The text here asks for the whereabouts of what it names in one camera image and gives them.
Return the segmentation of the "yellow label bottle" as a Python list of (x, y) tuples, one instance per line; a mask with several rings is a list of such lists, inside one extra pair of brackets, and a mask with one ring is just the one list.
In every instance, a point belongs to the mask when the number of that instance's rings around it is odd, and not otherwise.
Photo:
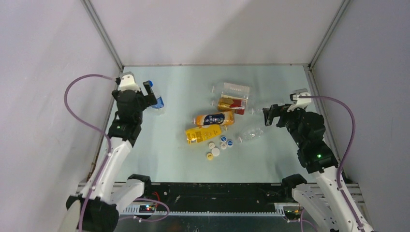
[(228, 127), (226, 125), (198, 126), (186, 130), (185, 135), (187, 143), (191, 145), (213, 139), (217, 136), (222, 135), (222, 133), (227, 130)]

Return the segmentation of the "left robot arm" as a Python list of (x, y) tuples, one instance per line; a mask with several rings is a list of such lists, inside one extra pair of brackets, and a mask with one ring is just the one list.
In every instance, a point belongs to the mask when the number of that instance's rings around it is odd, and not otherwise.
[(120, 190), (112, 192), (114, 177), (118, 174), (125, 158), (131, 152), (138, 138), (142, 113), (157, 103), (151, 81), (143, 83), (147, 94), (135, 83), (124, 84), (117, 79), (118, 90), (112, 92), (115, 101), (125, 105), (125, 113), (113, 121), (109, 133), (81, 119), (68, 104), (71, 88), (83, 77), (72, 81), (65, 89), (64, 104), (68, 112), (79, 122), (101, 133), (107, 140), (107, 151), (99, 168), (94, 172), (77, 196), (70, 196), (68, 209), (78, 207), (77, 232), (112, 232), (117, 227), (120, 213), (132, 202), (149, 201), (153, 188), (147, 181), (129, 179)]

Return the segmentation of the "crushed blue label bottle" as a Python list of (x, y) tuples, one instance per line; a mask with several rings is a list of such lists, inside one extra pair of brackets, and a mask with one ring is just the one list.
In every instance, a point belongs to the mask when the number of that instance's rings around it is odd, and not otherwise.
[(153, 85), (151, 88), (157, 100), (157, 103), (150, 107), (151, 112), (157, 115), (163, 115), (165, 112), (165, 105), (164, 105), (161, 91), (155, 85)]

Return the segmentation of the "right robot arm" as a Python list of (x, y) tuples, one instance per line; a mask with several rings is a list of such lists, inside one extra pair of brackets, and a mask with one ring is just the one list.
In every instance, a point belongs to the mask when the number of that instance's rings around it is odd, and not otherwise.
[(338, 160), (323, 140), (323, 116), (302, 108), (292, 111), (288, 108), (289, 104), (272, 105), (273, 116), (279, 117), (276, 126), (287, 129), (298, 147), (301, 166), (316, 180), (325, 199), (315, 196), (305, 181), (283, 186), (282, 198), (287, 202), (297, 201), (322, 231), (372, 232), (373, 227), (360, 212), (345, 182), (338, 179)]

